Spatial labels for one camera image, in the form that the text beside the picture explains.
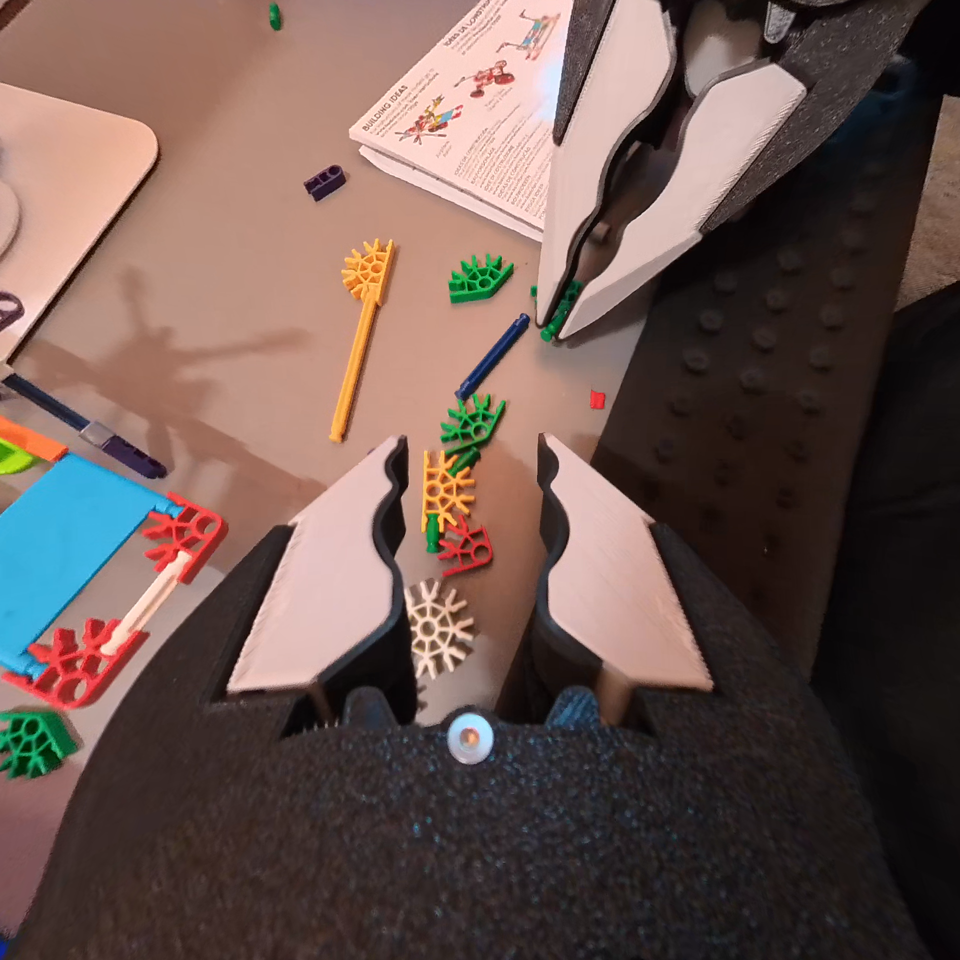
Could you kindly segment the toy instruction booklet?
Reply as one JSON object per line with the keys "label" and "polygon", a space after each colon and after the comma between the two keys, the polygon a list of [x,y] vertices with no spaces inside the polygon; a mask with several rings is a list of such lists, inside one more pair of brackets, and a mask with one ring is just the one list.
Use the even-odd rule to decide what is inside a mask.
{"label": "toy instruction booklet", "polygon": [[572,7],[476,2],[350,139],[379,169],[542,241]]}

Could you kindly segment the black perforated pad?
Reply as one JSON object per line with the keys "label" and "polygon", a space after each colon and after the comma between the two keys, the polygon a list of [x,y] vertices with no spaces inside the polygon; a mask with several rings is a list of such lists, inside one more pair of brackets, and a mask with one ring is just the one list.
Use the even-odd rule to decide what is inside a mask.
{"label": "black perforated pad", "polygon": [[810,674],[942,95],[898,56],[664,272],[591,464]]}

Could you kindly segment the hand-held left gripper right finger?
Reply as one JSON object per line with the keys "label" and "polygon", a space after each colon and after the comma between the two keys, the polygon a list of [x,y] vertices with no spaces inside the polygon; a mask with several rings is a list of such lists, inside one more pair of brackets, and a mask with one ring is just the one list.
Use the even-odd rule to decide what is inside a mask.
{"label": "hand-held left gripper right finger", "polygon": [[588,688],[611,726],[641,688],[712,691],[654,520],[555,436],[539,435],[536,453],[547,550],[529,627],[536,677],[551,695]]}

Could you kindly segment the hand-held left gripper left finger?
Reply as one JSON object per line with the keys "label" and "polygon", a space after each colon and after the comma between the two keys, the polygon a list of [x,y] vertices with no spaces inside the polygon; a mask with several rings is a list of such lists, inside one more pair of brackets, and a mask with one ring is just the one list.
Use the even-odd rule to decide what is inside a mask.
{"label": "hand-held left gripper left finger", "polygon": [[354,690],[375,688],[399,724],[414,720],[411,628],[396,561],[408,481],[407,438],[390,436],[292,518],[228,695],[321,692],[333,717]]}

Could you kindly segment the dark blue plastic rod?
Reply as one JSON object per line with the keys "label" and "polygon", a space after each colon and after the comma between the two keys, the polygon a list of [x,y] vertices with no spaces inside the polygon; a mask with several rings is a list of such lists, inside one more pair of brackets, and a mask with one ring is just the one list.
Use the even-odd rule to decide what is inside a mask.
{"label": "dark blue plastic rod", "polygon": [[522,337],[523,333],[529,328],[531,318],[528,314],[521,313],[510,324],[506,331],[499,337],[493,346],[486,352],[483,358],[474,366],[470,373],[462,380],[460,386],[455,390],[454,396],[459,402],[464,402],[490,373],[498,366],[514,344]]}

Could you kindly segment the white snowflake connector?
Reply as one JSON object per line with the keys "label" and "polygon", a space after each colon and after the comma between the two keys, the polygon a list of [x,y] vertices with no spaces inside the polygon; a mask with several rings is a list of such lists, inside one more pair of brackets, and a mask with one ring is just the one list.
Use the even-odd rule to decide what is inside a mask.
{"label": "white snowflake connector", "polygon": [[474,618],[456,588],[436,580],[404,590],[415,677],[435,681],[453,672],[473,650]]}

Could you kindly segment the red fan connector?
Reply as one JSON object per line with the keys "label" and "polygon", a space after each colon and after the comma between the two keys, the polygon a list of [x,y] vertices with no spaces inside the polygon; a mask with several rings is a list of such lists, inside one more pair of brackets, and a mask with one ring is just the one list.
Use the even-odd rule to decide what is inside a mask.
{"label": "red fan connector", "polygon": [[449,527],[439,538],[438,546],[438,560],[447,563],[442,571],[444,578],[479,570],[494,558],[494,548],[486,527],[472,527],[464,515],[460,515],[458,523]]}

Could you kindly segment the wooden and white book stand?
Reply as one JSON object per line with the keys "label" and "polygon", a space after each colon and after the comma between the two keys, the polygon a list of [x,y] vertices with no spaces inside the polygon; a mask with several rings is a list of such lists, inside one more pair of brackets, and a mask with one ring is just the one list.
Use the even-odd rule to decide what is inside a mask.
{"label": "wooden and white book stand", "polygon": [[132,119],[1,85],[1,357],[10,362],[154,168]]}

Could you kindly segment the yellow plastic rod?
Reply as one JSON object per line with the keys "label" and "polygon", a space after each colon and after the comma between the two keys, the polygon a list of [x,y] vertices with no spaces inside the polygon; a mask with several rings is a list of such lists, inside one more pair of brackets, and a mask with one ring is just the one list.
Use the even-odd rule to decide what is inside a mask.
{"label": "yellow plastic rod", "polygon": [[380,301],[379,294],[368,294],[363,301],[330,427],[329,439],[337,444],[343,442],[347,433],[354,396]]}

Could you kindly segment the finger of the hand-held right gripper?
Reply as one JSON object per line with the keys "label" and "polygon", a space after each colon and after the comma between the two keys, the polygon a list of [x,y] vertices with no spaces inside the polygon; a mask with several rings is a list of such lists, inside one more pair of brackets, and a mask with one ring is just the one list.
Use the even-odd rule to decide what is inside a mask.
{"label": "finger of the hand-held right gripper", "polygon": [[558,338],[601,319],[698,243],[708,218],[806,95],[806,86],[774,63],[705,90],[687,115],[666,186],[626,225],[615,256],[585,284]]}
{"label": "finger of the hand-held right gripper", "polygon": [[550,165],[538,266],[538,321],[548,323],[599,220],[615,156],[660,99],[676,67],[661,2],[617,1]]}

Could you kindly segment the colourful construction toy plane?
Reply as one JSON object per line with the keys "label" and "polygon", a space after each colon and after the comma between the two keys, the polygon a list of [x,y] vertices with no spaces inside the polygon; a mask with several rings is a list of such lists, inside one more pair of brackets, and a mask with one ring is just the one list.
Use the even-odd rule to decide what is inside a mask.
{"label": "colourful construction toy plane", "polygon": [[[2,475],[43,472],[1,516],[2,679],[65,711],[95,702],[148,637],[149,621],[189,585],[229,532],[221,515],[160,495],[5,416]],[[135,535],[152,542],[153,581],[120,619],[56,620]]]}

